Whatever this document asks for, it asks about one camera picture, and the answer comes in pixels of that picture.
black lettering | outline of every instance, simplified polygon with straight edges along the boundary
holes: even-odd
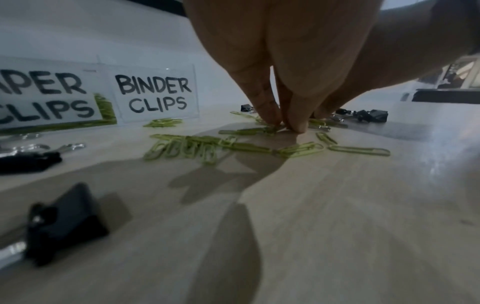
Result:
[[[160,97],[156,98],[156,103],[158,104],[158,108],[160,109],[160,112],[163,112],[164,109],[162,107],[162,100],[160,99]]]
[[[6,94],[11,94],[12,92],[7,88],[6,85],[0,82],[0,90],[2,90]]]
[[[187,78],[179,78],[178,79],[178,83],[180,84],[180,90],[182,92],[184,92],[184,89],[189,91],[190,93],[192,92],[188,87],[187,85],[189,84],[189,80]]]
[[[32,103],[32,105],[40,113],[43,119],[50,120],[50,116],[47,114],[47,112],[42,108],[42,106],[39,103],[34,102]]]
[[[168,111],[169,107],[175,105],[175,99],[173,99],[172,97],[164,97],[163,104],[165,105],[165,111]]]
[[[126,93],[131,93],[135,91],[135,86],[132,84],[132,80],[130,77],[125,75],[115,75],[116,83],[118,83],[118,87],[120,88],[120,92],[125,95]]]
[[[140,86],[140,90],[145,93],[145,88],[152,93],[155,93],[154,85],[152,84],[152,80],[150,77],[147,77],[146,80],[148,81],[148,85],[142,78],[138,78],[138,85]]]
[[[177,78],[175,78],[175,77],[165,77],[165,80],[166,80],[166,88],[168,89],[168,92],[170,94],[176,93],[177,91],[170,89],[170,88],[176,87],[176,85],[171,84],[169,81],[175,81],[175,80],[177,80]]]
[[[130,110],[134,111],[135,113],[141,113],[141,112],[145,111],[144,107],[142,107],[140,110],[134,109],[132,107],[132,103],[134,103],[135,101],[142,101],[142,100],[140,98],[135,98],[135,99],[130,100],[130,102],[128,103],[128,106],[130,107]]]
[[[176,103],[178,103],[178,104],[183,104],[183,105],[184,105],[183,108],[178,107],[180,110],[183,110],[183,109],[185,109],[185,108],[187,107],[187,103],[186,103],[185,101],[180,101],[180,98],[181,98],[182,100],[185,100],[185,98],[183,98],[183,97],[177,97],[177,98],[176,98]]]
[[[80,88],[80,86],[82,85],[82,80],[77,75],[72,74],[72,73],[55,73],[55,76],[58,79],[58,81],[60,81],[61,86],[65,89],[65,92],[67,92],[68,94],[71,94],[72,90],[77,91],[77,92],[82,93],[82,94],[87,93],[84,89]],[[72,85],[69,85],[67,83],[67,81],[65,80],[65,78],[72,78],[75,81],[75,83],[72,84]]]
[[[30,77],[33,80],[33,83],[35,83],[36,87],[42,94],[61,94],[62,92],[60,90],[53,90],[53,89],[46,89],[44,85],[51,85],[54,84],[55,81],[52,79],[40,79],[40,76],[48,76],[50,75],[50,72],[47,71],[32,71],[29,72]]]
[[[63,118],[60,112],[66,112],[70,109],[69,103],[62,100],[47,101],[45,104],[57,119]]]
[[[40,119],[40,116],[38,115],[30,115],[30,116],[23,116],[15,106],[13,105],[6,105],[6,108],[10,111],[10,113],[15,116],[15,118],[18,121],[24,122],[24,121],[32,121],[32,120],[37,120]]]
[[[0,125],[11,123],[13,120],[14,117],[12,115],[7,115],[5,118],[0,119]]]
[[[84,112],[86,111],[85,114],[77,114],[78,117],[80,118],[90,118],[95,114],[95,111],[91,107],[79,107],[79,105],[87,105],[89,104],[85,100],[75,100],[70,104],[71,108],[74,109],[77,112]]]
[[[158,111],[158,108],[151,108],[150,105],[149,105],[149,102],[144,98],[143,99],[143,102],[145,102],[145,106],[146,106],[146,109],[150,112],[153,112],[153,111]]]
[[[8,84],[11,88],[11,90],[16,93],[16,94],[22,94],[20,91],[20,88],[28,88],[31,84],[32,81],[30,78],[25,75],[22,72],[15,71],[15,70],[0,70],[0,74],[3,76],[3,79],[5,79],[6,84]],[[17,83],[12,79],[12,76],[16,75],[22,79],[22,82]]]
[[[139,89],[139,84],[137,83],[137,79],[135,76],[131,77],[131,80],[133,81],[133,84],[135,85],[136,92],[140,94],[140,89]]]
[[[159,89],[159,84],[157,83],[157,80],[161,81],[161,89]],[[167,86],[165,84],[165,80],[162,77],[157,77],[157,76],[153,78],[153,84],[155,85],[155,90],[159,93],[165,91],[165,87]]]

human hand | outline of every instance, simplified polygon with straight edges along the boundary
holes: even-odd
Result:
[[[185,0],[210,55],[269,124],[304,132],[344,82],[383,0]],[[280,108],[270,85],[274,66]]]

label card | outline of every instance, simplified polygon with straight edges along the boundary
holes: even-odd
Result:
[[[0,57],[0,129],[102,120],[105,91],[98,65]]]
[[[199,115],[193,66],[184,69],[107,66],[106,69],[125,122]]]

wooden table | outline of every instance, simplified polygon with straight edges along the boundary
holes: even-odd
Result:
[[[478,303],[480,107],[350,103],[390,112],[382,124],[334,129],[339,143],[391,157],[324,151],[283,160],[221,154],[141,160],[153,133],[210,134],[252,123],[203,109],[178,128],[141,125],[46,134],[52,147],[85,142],[41,174],[0,177],[0,234],[86,182],[111,235],[52,265],[0,271],[0,302],[17,303]],[[255,136],[272,147],[315,133]]]

wall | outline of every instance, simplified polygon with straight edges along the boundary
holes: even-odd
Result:
[[[2,0],[0,55],[167,68],[194,64],[201,106],[248,100],[188,19],[122,0]]]

